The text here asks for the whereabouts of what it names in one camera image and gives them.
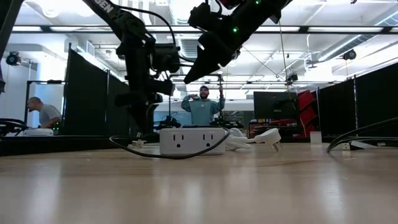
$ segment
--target desk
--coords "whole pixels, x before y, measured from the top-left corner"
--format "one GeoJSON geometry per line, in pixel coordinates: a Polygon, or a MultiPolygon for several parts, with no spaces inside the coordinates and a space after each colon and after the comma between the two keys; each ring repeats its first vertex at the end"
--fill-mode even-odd
{"type": "Polygon", "coordinates": [[[398,150],[283,144],[184,161],[119,149],[0,157],[2,224],[396,223],[398,150]]]}

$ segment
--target bald man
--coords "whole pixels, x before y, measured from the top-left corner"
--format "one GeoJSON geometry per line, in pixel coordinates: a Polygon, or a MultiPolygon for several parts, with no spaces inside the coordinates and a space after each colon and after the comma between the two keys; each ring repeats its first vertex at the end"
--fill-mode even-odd
{"type": "Polygon", "coordinates": [[[32,97],[27,101],[29,112],[38,111],[41,128],[52,128],[61,121],[61,113],[52,105],[46,105],[39,97],[32,97]]]}

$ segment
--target gray shirt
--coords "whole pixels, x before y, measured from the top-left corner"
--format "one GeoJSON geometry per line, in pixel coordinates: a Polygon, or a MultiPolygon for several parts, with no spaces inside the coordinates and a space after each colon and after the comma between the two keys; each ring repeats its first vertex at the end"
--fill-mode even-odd
{"type": "Polygon", "coordinates": [[[61,113],[52,105],[43,105],[39,114],[39,121],[41,127],[50,122],[51,119],[61,118],[61,113]]]}

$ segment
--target man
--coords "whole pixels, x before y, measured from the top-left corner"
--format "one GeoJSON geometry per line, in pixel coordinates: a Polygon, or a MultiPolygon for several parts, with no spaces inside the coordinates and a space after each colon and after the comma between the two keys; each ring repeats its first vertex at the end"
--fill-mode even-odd
{"type": "Polygon", "coordinates": [[[38,111],[41,128],[52,128],[61,121],[61,113],[52,105],[46,105],[39,97],[32,97],[27,101],[29,112],[38,111]]]}
{"type": "Polygon", "coordinates": [[[200,87],[200,96],[189,95],[182,100],[181,108],[186,112],[191,112],[192,124],[200,126],[209,125],[214,120],[214,114],[217,114],[224,108],[223,87],[221,86],[219,90],[221,108],[219,102],[208,99],[209,89],[207,86],[200,87]]]}

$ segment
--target white power strip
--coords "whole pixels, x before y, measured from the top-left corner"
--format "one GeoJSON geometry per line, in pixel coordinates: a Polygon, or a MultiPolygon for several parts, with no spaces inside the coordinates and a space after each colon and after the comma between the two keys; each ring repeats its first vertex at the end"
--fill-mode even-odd
{"type": "MultiPolygon", "coordinates": [[[[225,136],[223,128],[164,128],[160,134],[160,153],[187,155],[214,146],[225,136]]],[[[220,155],[225,152],[225,141],[203,155],[220,155]]]]}

